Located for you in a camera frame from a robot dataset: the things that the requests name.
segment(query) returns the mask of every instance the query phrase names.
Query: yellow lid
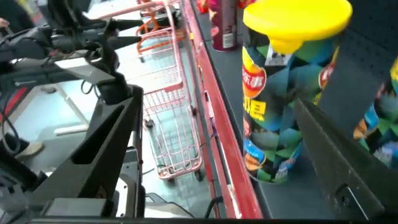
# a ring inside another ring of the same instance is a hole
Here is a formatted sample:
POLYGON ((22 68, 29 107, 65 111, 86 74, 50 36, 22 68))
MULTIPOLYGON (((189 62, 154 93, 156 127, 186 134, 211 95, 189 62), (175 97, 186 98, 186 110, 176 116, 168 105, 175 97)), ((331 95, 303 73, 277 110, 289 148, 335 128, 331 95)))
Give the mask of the yellow lid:
POLYGON ((267 35, 276 52, 291 54, 305 41, 341 32, 352 13, 347 0, 258 0, 245 8, 243 22, 267 35))

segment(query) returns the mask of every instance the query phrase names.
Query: red label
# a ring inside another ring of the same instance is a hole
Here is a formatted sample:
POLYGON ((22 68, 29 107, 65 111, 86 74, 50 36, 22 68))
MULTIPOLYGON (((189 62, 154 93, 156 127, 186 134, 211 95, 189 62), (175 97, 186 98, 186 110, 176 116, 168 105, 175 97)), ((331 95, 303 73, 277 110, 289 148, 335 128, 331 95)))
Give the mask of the red label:
POLYGON ((245 95, 253 98, 256 97, 264 89, 267 81, 266 71, 263 68, 256 68, 257 72, 249 72, 243 66, 243 86, 245 95))
POLYGON ((330 63, 327 65, 320 73, 318 77, 319 87, 323 89, 329 81, 330 75, 335 69, 335 63, 330 63))

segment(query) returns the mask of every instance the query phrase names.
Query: store shelf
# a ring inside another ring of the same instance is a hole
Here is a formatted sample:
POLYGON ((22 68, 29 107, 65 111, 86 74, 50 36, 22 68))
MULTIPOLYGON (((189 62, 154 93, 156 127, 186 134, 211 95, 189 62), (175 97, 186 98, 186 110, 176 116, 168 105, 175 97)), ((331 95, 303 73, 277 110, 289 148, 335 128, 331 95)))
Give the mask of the store shelf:
MULTIPOLYGON (((231 121, 234 131, 234 141, 236 141, 239 148, 241 148, 243 141, 243 124, 241 122, 243 117, 241 49, 238 48, 237 50, 224 53, 213 50, 211 39, 209 39, 210 36, 207 36, 208 30, 210 29, 208 16, 206 14, 198 14, 198 11, 195 12, 202 39, 205 40, 203 47, 206 49, 207 56, 212 64, 214 77, 218 82, 218 88, 223 97, 224 107, 231 121)), ((238 23, 238 30, 240 32, 238 41, 242 39, 242 29, 243 26, 240 21, 238 23)), ((206 77, 210 75, 212 74, 203 74, 203 78, 206 79, 206 77)), ((219 116, 221 115, 215 113, 216 120, 219 116)), ((227 156, 221 156, 223 160, 229 159, 227 156)), ((311 162, 305 155, 301 155, 298 159, 288 182, 276 185, 252 181, 252 186, 265 218, 333 218, 333 214, 328 208, 317 186, 311 162)), ((237 197, 239 197, 239 194, 243 195, 245 193, 236 192, 236 194, 237 197)))
MULTIPOLYGON (((352 23, 343 35, 335 72, 319 104, 320 108, 348 134, 352 134, 364 111, 374 100, 380 84, 389 78, 389 68, 398 53, 398 44, 393 40, 398 30, 396 23, 393 22, 396 21, 393 10, 396 9, 396 1, 351 0, 350 2, 354 7, 352 23)), ((207 52, 206 56, 210 59, 214 71, 212 74, 205 74, 204 78, 211 75, 216 78, 234 136, 241 148, 243 141, 241 51, 237 49, 222 53, 213 50, 208 37, 210 23, 207 16, 197 13, 195 16, 202 38, 205 40, 203 45, 207 52)), ((239 32, 242 31, 241 22, 238 27, 239 32)), ((252 185, 264 218, 334 218, 322 196, 312 163, 305 152, 297 159, 286 183, 265 184, 252 181, 252 185)))

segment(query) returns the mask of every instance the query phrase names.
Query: gray floor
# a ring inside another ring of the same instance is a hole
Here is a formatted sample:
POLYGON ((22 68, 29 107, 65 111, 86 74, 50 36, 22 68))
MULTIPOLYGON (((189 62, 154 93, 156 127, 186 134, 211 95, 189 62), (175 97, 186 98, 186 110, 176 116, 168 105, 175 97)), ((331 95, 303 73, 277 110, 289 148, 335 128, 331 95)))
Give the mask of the gray floor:
MULTIPOLYGON (((118 51, 123 63, 130 63, 130 50, 135 47, 128 47, 118 51)), ((187 73, 190 89, 192 90, 192 79, 190 78, 190 67, 185 49, 183 52, 183 62, 187 73)), ((136 68, 127 69, 127 72, 134 71, 136 68)), ((80 91, 81 81, 60 83, 60 86, 75 102, 77 107, 83 112, 87 119, 91 118, 96 103, 94 93, 84 95, 80 91)), ((25 111, 14 123, 19 135, 29 141, 43 141, 45 149, 34 159, 25 161, 25 164, 32 170, 42 170, 44 172, 53 171, 66 159, 73 150, 82 142, 85 134, 69 134, 66 136, 56 136, 54 130, 57 128, 73 126, 80 121, 74 112, 67 106, 63 98, 58 94, 47 95, 41 91, 33 97, 25 111)), ((195 217, 202 217, 206 212, 210 202, 210 193, 206 177, 204 181, 198 182, 195 176, 185 174, 175 179, 175 184, 160 180, 158 173, 154 171, 155 162, 150 149, 150 138, 146 133, 143 140, 144 150, 144 179, 143 185, 147 193, 157 193, 168 202, 175 202, 190 211, 195 217)))

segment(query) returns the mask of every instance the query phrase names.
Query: product label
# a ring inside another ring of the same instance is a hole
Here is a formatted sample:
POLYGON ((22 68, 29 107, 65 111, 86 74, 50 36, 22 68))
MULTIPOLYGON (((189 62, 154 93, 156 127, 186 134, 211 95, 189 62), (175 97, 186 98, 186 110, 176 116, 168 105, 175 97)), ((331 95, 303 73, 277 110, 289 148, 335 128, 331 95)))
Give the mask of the product label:
POLYGON ((272 49, 272 46, 268 46, 268 53, 266 58, 265 66, 284 66, 287 65, 292 54, 280 54, 272 49))
POLYGON ((264 68, 256 65, 248 54, 246 48, 242 48, 242 79, 243 93, 245 96, 255 98, 264 89, 267 81, 267 74, 264 68))
POLYGON ((336 58, 338 55, 339 47, 336 48, 333 53, 333 57, 331 58, 331 62, 319 73, 318 76, 318 84, 321 89, 324 89, 326 84, 328 84, 330 75, 333 73, 335 69, 336 58))
POLYGON ((335 63, 332 62, 329 65, 327 65, 322 71, 319 73, 318 76, 318 84, 321 89, 324 89, 326 84, 329 81, 330 75, 333 73, 335 69, 335 63))
POLYGON ((243 108, 252 117, 258 121, 264 121, 264 115, 266 113, 266 102, 252 100, 247 96, 243 98, 243 108))
POLYGON ((255 146, 250 140, 245 139, 244 150, 247 152, 244 157, 244 163, 248 170, 258 170, 262 167, 266 161, 266 155, 264 152, 255 146))
POLYGON ((233 47, 235 43, 234 34, 223 34, 223 47, 230 48, 233 47))
POLYGON ((392 65, 390 73, 391 73, 391 78, 395 81, 398 81, 398 58, 392 65))

